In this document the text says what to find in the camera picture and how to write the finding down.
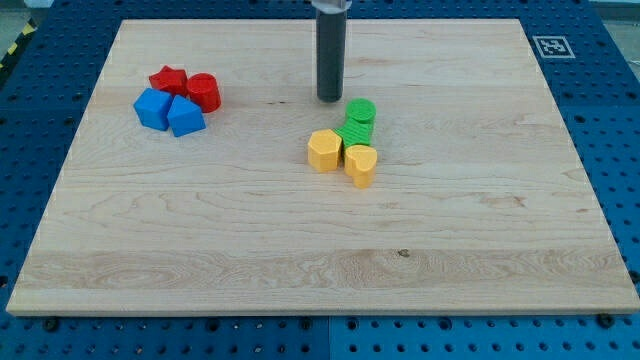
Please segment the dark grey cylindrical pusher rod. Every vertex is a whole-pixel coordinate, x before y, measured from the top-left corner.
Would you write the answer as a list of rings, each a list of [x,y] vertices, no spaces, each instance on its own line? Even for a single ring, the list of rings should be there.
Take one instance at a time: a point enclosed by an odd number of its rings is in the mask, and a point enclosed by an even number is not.
[[[327,103],[343,94],[347,13],[316,11],[316,93]]]

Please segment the silver rod mount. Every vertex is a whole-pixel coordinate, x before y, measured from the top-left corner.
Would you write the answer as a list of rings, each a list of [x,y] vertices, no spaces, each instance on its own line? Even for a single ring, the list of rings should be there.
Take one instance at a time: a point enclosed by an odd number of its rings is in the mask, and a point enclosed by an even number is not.
[[[345,12],[352,5],[351,0],[311,0],[311,5],[321,12]]]

